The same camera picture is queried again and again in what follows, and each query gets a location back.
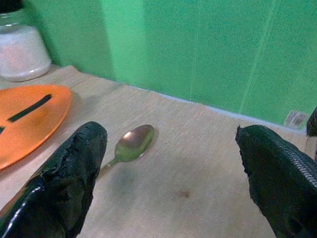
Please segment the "orange plate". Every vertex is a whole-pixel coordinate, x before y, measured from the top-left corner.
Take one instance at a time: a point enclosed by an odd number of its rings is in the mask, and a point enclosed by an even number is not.
[[[44,143],[64,120],[71,92],[57,85],[0,90],[0,170]]]

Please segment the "glass jar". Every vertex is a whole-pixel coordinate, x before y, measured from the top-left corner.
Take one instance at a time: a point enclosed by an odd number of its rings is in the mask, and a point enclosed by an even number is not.
[[[46,73],[51,66],[40,33],[22,8],[0,12],[0,79],[26,81]]]

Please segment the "wooden table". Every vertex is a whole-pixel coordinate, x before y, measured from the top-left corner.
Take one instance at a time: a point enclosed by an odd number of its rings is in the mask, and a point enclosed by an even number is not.
[[[273,238],[249,197],[239,148],[238,125],[254,121],[221,115],[210,108],[158,93],[54,67],[27,82],[58,84],[73,93],[60,128],[36,151],[0,173],[0,207],[81,124],[94,120],[108,132],[103,166],[118,139],[142,124],[157,131],[155,144],[139,160],[120,163],[96,182],[94,199],[79,238]],[[272,127],[300,150],[313,154],[305,135]]]

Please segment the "white powder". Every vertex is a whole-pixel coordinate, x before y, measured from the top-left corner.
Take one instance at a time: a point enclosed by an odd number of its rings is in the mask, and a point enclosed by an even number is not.
[[[35,27],[0,26],[1,79],[29,80],[46,73],[50,65],[51,59]]]

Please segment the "metal spoon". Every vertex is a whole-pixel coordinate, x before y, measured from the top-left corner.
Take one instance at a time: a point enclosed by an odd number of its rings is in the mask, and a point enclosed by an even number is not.
[[[100,171],[101,176],[118,162],[130,162],[141,157],[150,146],[154,137],[151,125],[142,125],[126,133],[115,145],[114,159]]]

